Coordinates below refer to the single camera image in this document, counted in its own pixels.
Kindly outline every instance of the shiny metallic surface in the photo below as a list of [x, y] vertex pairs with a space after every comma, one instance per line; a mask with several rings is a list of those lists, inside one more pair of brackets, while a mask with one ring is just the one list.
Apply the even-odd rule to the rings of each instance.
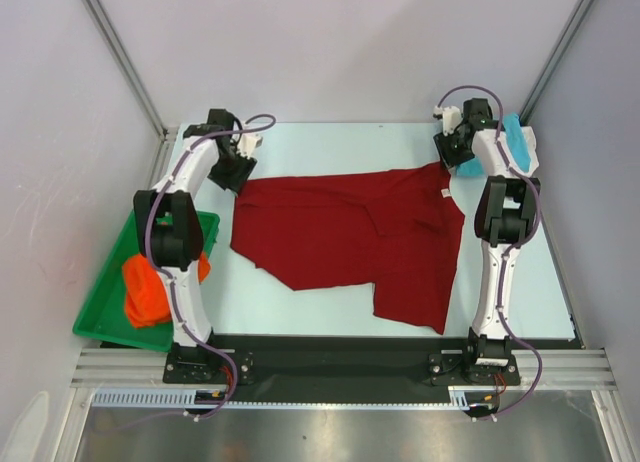
[[537, 392], [497, 423], [461, 412], [228, 409], [199, 423], [170, 416], [109, 432], [151, 413], [92, 409], [76, 460], [612, 460], [589, 392]]

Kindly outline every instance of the blue cloth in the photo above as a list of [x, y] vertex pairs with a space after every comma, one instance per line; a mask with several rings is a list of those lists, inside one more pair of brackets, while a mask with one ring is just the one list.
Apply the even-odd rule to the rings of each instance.
[[[527, 148], [527, 141], [520, 127], [520, 117], [518, 117], [518, 114], [506, 115], [502, 120], [502, 124], [504, 125], [504, 131], [507, 135], [507, 146], [511, 151], [513, 160], [518, 164], [520, 170], [528, 172], [529, 166], [531, 165], [531, 156]], [[456, 175], [459, 177], [480, 177], [485, 175], [485, 173], [480, 160], [474, 157], [464, 164], [459, 165], [456, 169]]]

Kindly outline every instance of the orange garment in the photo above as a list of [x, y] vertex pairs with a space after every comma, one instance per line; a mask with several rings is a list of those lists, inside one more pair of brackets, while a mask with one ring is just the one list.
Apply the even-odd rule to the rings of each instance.
[[[211, 271], [211, 265], [203, 252], [198, 259], [198, 280], [200, 283]], [[149, 264], [146, 257], [134, 255], [122, 266], [127, 295], [124, 312], [136, 329], [153, 327], [171, 321], [171, 309], [160, 276]]]

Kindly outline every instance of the red garment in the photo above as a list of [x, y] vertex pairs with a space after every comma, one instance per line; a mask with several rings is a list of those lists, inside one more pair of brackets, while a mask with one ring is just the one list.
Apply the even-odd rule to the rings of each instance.
[[293, 290], [373, 282], [374, 315], [444, 332], [464, 215], [439, 163], [250, 180], [231, 248]]

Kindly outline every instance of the white wall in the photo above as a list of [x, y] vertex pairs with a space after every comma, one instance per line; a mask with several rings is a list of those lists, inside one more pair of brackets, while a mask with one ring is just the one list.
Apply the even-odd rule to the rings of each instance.
[[288, 122], [424, 121], [463, 83], [519, 110], [577, 0], [103, 2], [178, 125], [212, 106]]
[[81, 0], [0, 0], [0, 47], [1, 452], [42, 390], [51, 443], [73, 322], [158, 142]]
[[640, 0], [599, 0], [533, 123], [542, 194], [587, 342], [640, 435]]

